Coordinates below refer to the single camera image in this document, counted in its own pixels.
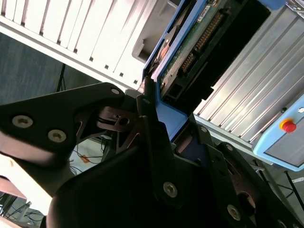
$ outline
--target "cable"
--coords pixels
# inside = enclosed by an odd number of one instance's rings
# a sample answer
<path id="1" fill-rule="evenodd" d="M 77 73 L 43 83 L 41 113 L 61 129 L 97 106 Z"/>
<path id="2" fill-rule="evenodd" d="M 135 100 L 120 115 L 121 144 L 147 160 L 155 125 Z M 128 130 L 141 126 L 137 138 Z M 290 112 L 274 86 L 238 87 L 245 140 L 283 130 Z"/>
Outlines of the cable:
<path id="1" fill-rule="evenodd" d="M 76 170 L 78 170 L 79 172 L 82 172 L 80 169 L 78 169 L 77 167 L 75 167 L 75 166 L 70 166 L 71 168 L 73 168 L 73 169 L 76 169 Z"/>
<path id="2" fill-rule="evenodd" d="M 35 219 L 33 219 L 30 215 L 28 216 L 28 218 L 29 218 L 30 220 L 34 221 L 34 222 L 40 222 L 40 221 L 43 219 L 43 217 L 42 217 L 42 219 L 40 219 L 40 220 L 35 220 Z"/>
<path id="3" fill-rule="evenodd" d="M 78 157 L 85 159 L 85 160 L 88 161 L 89 163 L 92 163 L 92 164 L 100 164 L 100 162 L 92 162 L 92 161 L 88 160 L 88 158 L 102 158 L 102 156 L 89 156 L 89 157 L 84 156 L 84 155 L 82 155 L 82 154 L 80 154 L 80 153 L 78 152 L 78 145 L 77 145 L 76 151 L 75 151 L 75 150 L 73 150 L 73 151 L 76 152 L 76 154 L 78 155 Z"/>
<path id="4" fill-rule="evenodd" d="M 22 209 L 24 206 L 28 205 L 29 203 L 26 203 L 24 205 L 22 205 L 21 207 L 19 207 L 18 209 L 16 209 L 13 213 L 11 213 L 10 215 L 8 215 L 6 218 L 11 217 L 12 215 L 16 214 L 20 209 Z"/>
<path id="5" fill-rule="evenodd" d="M 66 81 L 65 81 L 65 77 L 64 76 L 62 76 L 62 80 L 63 80 L 63 87 L 64 87 L 65 90 L 67 90 L 67 88 L 66 88 Z"/>

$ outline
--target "white panel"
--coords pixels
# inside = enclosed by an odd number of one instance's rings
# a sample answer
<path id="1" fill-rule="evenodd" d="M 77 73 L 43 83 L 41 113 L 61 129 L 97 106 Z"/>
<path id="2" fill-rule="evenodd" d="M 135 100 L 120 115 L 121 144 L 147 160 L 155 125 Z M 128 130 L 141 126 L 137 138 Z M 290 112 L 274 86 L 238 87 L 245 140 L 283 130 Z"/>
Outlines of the white panel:
<path id="1" fill-rule="evenodd" d="M 127 21 L 133 4 L 134 0 L 117 1 L 113 11 L 108 16 L 93 54 L 94 62 L 100 67 L 108 65 L 109 70 L 114 71 L 115 66 L 110 65 L 108 59 L 111 58 L 112 55 L 117 55 L 113 48 L 118 43 L 120 32 Z"/>
<path id="2" fill-rule="evenodd" d="M 74 25 L 81 7 L 82 0 L 71 0 L 67 10 L 66 19 L 59 37 L 60 45 L 67 48 Z"/>
<path id="3" fill-rule="evenodd" d="M 43 26 L 43 36 L 57 43 L 69 0 L 52 0 Z"/>
<path id="4" fill-rule="evenodd" d="M 89 10 L 90 7 L 90 3 L 91 0 L 83 0 L 80 10 L 79 10 L 79 14 L 77 16 L 77 20 L 76 23 L 74 25 L 74 29 L 70 38 L 70 41 L 68 43 L 67 49 L 74 51 L 75 47 L 76 47 L 76 43 L 78 41 L 82 26 L 84 24 L 84 21 L 86 19 L 86 15 L 87 12 Z"/>
<path id="5" fill-rule="evenodd" d="M 10 20 L 14 19 L 16 3 L 17 3 L 16 0 L 8 0 L 6 2 L 5 17 L 7 19 Z"/>
<path id="6" fill-rule="evenodd" d="M 24 11 L 25 0 L 17 0 L 14 22 L 21 24 L 23 11 Z"/>
<path id="7" fill-rule="evenodd" d="M 77 43 L 77 54 L 84 59 L 89 59 L 94 50 L 95 44 L 98 40 L 101 30 L 103 30 L 105 19 L 108 15 L 112 0 L 93 1 L 90 7 L 90 11 L 85 19 L 84 26 L 82 28 L 78 43 Z M 116 27 L 116 23 L 111 21 L 113 28 Z M 103 54 L 109 54 L 106 51 L 100 51 Z"/>
<path id="8" fill-rule="evenodd" d="M 138 21 L 114 72 L 114 74 L 117 76 L 120 73 L 123 73 L 123 78 L 121 81 L 134 89 L 138 89 L 140 85 L 144 63 L 135 59 L 132 56 L 132 51 L 149 15 L 153 10 L 153 7 L 155 6 L 155 3 L 156 0 L 149 0 L 145 6 L 140 20 Z"/>
<path id="9" fill-rule="evenodd" d="M 39 34 L 47 6 L 47 0 L 29 0 L 28 3 L 24 26 Z"/>
<path id="10" fill-rule="evenodd" d="M 108 65 L 111 67 L 111 69 L 116 68 L 118 61 L 124 52 L 124 49 L 129 41 L 134 27 L 136 26 L 138 18 L 143 12 L 142 10 L 144 9 L 146 3 L 146 0 L 137 0 L 127 24 L 123 27 L 123 30 L 121 31 L 116 44 L 112 47 L 113 53 L 115 53 L 115 55 L 111 55 L 107 59 L 107 62 L 109 63 Z"/>

